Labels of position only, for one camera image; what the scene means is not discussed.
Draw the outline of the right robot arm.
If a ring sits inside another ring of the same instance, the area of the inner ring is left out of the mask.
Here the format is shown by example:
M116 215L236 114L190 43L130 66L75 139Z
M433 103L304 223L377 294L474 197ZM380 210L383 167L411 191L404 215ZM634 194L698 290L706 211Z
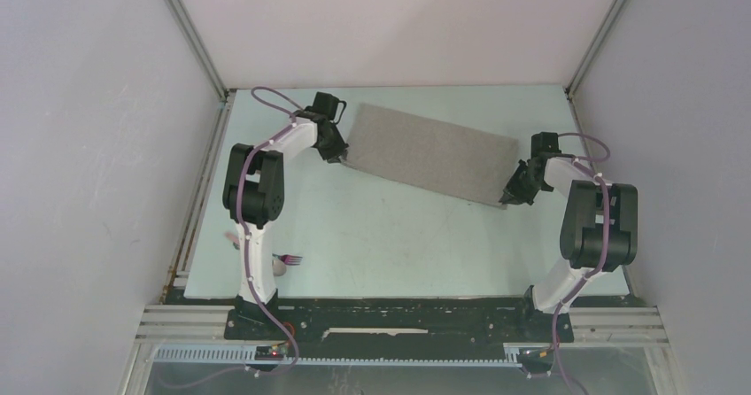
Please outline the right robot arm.
M564 153L561 135L540 132L530 157L519 162L502 191L502 205L532 205L541 192L557 192L566 207L559 234L560 258L542 283L529 287L526 309L515 316L518 334L541 338L554 318L569 311L592 281L631 264L639 237L639 192L611 182L588 165L591 159Z

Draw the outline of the grey cloth napkin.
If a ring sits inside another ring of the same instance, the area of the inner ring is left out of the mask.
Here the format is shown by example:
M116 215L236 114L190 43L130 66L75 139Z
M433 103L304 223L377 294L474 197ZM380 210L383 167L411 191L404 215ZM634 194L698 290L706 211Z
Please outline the grey cloth napkin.
M347 167L494 207L519 151L512 137L375 105L359 108L347 143Z

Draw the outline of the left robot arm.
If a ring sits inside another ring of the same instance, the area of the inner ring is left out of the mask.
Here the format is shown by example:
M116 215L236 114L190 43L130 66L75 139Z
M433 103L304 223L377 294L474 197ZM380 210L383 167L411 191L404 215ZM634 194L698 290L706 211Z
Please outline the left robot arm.
M240 250L241 283L235 311L250 332L265 339L280 327L280 315L272 309L278 289L265 239L283 210L285 163L307 149L317 150L328 163L340 161L348 149L338 129L347 103L325 92L317 92L307 107L266 87L253 88L251 94L259 103L283 112L287 122L266 141L232 147L222 204L236 224Z

